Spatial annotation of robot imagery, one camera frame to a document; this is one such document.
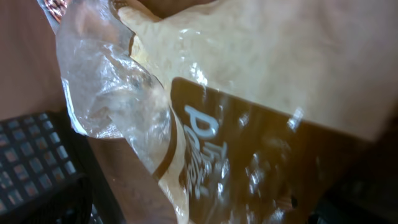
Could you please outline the brown white snack bag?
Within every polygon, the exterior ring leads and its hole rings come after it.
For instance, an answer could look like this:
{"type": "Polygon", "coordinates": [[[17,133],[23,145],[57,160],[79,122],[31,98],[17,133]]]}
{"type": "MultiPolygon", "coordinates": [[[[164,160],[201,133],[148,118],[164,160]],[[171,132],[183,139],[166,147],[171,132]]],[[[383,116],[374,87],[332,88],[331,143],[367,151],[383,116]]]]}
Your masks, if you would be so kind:
{"type": "Polygon", "coordinates": [[[298,223],[397,107],[397,2],[44,1],[73,129],[179,223],[298,223]]]}

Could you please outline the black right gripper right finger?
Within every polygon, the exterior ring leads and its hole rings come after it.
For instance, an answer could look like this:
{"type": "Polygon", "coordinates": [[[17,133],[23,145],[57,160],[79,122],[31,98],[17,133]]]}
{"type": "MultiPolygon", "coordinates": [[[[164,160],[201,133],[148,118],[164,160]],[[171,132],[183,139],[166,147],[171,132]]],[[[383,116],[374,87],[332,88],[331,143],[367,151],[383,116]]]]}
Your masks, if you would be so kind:
{"type": "Polygon", "coordinates": [[[397,223],[397,118],[319,201],[308,223],[397,223]]]}

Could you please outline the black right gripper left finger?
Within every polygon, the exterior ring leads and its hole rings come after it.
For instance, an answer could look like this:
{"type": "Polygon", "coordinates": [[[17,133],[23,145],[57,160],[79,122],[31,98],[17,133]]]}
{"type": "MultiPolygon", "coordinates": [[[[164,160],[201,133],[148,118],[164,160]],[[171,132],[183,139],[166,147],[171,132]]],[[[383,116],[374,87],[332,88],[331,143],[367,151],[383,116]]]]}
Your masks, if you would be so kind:
{"type": "Polygon", "coordinates": [[[71,177],[23,205],[18,213],[19,223],[86,224],[93,203],[91,189],[87,176],[71,177]]]}

